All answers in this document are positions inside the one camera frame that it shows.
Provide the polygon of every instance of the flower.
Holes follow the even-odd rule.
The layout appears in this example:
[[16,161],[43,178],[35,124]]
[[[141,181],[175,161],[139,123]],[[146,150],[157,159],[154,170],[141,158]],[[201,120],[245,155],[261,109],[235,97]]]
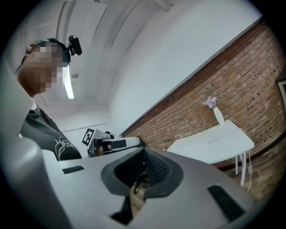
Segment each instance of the flower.
[[213,98],[208,97],[207,101],[203,102],[203,105],[209,106],[209,108],[215,108],[216,107],[216,96],[214,96]]

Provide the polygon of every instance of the shirt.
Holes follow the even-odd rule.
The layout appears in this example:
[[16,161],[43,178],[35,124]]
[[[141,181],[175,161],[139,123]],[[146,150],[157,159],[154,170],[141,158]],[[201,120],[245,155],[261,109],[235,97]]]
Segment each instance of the shirt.
[[20,133],[35,141],[41,149],[52,151],[58,161],[81,158],[77,148],[38,106],[35,110],[29,111]]

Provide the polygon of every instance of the floor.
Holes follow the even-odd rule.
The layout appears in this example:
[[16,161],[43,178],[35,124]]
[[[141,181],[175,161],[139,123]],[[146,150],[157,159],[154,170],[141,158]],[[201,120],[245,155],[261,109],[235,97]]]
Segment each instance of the floor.
[[[271,195],[279,186],[283,174],[286,172],[286,138],[264,155],[252,161],[252,179],[249,192],[255,200],[262,200]],[[234,170],[225,172],[240,185],[240,170],[235,175]],[[246,174],[244,188],[248,189],[250,175]],[[130,190],[131,210],[135,217],[144,205],[143,195],[149,187],[147,183],[139,185],[138,192],[133,193],[134,186]]]

